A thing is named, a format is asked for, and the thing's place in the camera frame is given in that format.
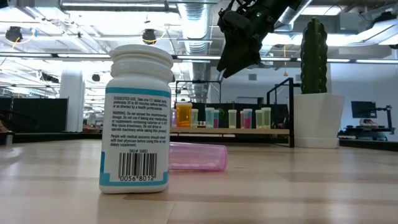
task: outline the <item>bottle label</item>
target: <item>bottle label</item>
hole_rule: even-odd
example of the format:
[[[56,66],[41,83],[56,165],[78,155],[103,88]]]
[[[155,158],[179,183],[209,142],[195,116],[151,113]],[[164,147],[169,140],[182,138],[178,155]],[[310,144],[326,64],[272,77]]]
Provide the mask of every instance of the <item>bottle label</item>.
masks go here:
[[[100,185],[167,183],[170,98],[162,90],[106,89]]]

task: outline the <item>wooden shelf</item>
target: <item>wooden shelf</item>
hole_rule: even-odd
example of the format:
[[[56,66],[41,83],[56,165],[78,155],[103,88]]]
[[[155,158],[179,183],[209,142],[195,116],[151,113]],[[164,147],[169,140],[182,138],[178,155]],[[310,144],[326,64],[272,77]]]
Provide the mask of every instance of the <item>wooden shelf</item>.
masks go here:
[[[170,133],[195,134],[289,134],[288,129],[240,129],[240,128],[171,128]]]

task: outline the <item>wooden surface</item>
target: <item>wooden surface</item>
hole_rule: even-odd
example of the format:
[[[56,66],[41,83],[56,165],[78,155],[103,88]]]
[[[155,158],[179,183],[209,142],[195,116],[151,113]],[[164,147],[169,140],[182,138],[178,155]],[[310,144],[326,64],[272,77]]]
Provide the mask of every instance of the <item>wooden surface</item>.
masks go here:
[[[197,134],[289,134],[288,129],[241,129],[241,128],[171,128],[171,133]]]
[[[0,223],[398,223],[398,153],[228,146],[228,169],[159,194],[98,190],[101,141],[0,147]]]

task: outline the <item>white pill bottle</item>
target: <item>white pill bottle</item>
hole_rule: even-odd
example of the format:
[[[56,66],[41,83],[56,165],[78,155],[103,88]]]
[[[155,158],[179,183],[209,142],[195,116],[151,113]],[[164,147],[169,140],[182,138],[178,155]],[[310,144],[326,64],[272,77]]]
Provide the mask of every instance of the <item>white pill bottle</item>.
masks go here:
[[[160,192],[169,180],[173,58],[148,45],[123,45],[110,55],[99,189]]]

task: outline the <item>pink plastic container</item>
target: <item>pink plastic container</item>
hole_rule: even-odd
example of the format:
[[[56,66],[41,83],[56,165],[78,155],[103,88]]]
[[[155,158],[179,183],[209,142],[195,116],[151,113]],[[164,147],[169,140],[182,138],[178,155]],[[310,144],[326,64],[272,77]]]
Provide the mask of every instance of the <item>pink plastic container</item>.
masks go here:
[[[170,142],[170,170],[224,171],[227,163],[225,146]]]

